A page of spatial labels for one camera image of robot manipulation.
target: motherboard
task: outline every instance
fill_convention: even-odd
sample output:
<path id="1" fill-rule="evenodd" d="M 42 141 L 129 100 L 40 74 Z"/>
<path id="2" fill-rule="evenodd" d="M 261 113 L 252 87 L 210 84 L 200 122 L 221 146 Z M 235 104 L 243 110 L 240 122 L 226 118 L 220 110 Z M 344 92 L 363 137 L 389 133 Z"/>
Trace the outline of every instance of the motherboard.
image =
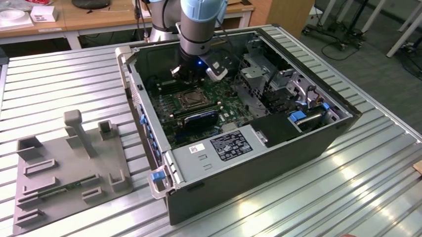
<path id="1" fill-rule="evenodd" d="M 205 79 L 188 87 L 176 83 L 172 86 L 170 82 L 158 83 L 157 89 L 149 92 L 150 103 L 173 149 L 233 130 L 253 119 L 229 80 L 214 83 Z"/>

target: aluminum extrusion table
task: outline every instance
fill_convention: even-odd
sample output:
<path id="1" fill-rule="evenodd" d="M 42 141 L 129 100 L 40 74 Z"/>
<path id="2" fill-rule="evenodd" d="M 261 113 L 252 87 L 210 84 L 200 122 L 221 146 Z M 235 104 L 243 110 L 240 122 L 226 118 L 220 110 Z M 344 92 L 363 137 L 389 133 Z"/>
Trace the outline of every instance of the aluminum extrusion table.
<path id="1" fill-rule="evenodd" d="M 118 125 L 134 191 L 25 236 L 419 236 L 420 135 L 284 30 L 267 33 L 363 112 L 320 157 L 176 226 L 150 196 L 148 162 L 110 45 L 11 58 L 1 70 L 0 237 L 11 235 L 15 139 L 64 136 L 61 113 L 77 108 L 84 128 Z"/>

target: blue latch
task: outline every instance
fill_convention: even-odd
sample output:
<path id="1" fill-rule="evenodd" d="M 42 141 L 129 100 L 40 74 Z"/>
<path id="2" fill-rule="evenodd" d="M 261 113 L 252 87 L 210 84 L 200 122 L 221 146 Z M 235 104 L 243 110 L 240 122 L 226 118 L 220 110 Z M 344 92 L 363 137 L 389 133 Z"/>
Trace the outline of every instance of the blue latch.
<path id="1" fill-rule="evenodd" d="M 140 115 L 140 124 L 145 124 L 145 123 L 146 123 L 145 115 Z"/>
<path id="2" fill-rule="evenodd" d="M 327 103 L 323 103 L 321 104 L 321 107 L 324 108 L 324 110 L 328 110 L 329 109 L 329 105 Z"/>
<path id="3" fill-rule="evenodd" d="M 160 181 L 162 179 L 165 179 L 165 173 L 164 171 L 158 171 L 150 174 L 152 177 L 152 182 Z"/>
<path id="4" fill-rule="evenodd" d="M 305 118 L 305 114 L 301 111 L 292 112 L 289 115 L 289 119 L 292 122 L 296 122 L 297 120 L 301 120 Z"/>

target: gray plastic base plate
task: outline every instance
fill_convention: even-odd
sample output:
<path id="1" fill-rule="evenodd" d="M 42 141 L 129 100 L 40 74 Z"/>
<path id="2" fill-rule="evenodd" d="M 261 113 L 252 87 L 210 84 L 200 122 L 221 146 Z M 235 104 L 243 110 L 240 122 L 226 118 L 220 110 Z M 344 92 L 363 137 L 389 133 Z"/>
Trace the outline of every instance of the gray plastic base plate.
<path id="1" fill-rule="evenodd" d="M 30 231 L 132 191 L 118 135 L 102 141 L 98 129 L 85 132 L 97 153 L 93 158 L 77 139 L 72 139 L 70 148 L 68 137 L 33 148 L 41 157 L 18 158 L 13 234 Z"/>

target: barcode sticker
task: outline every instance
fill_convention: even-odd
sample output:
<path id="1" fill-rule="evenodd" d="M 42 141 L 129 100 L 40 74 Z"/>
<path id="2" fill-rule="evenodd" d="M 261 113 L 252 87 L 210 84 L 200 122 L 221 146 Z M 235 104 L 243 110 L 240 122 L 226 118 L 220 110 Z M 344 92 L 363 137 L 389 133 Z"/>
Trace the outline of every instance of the barcode sticker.
<path id="1" fill-rule="evenodd" d="M 61 31 L 61 28 L 49 28 L 49 29 L 38 30 L 38 32 L 50 32 L 50 31 Z"/>

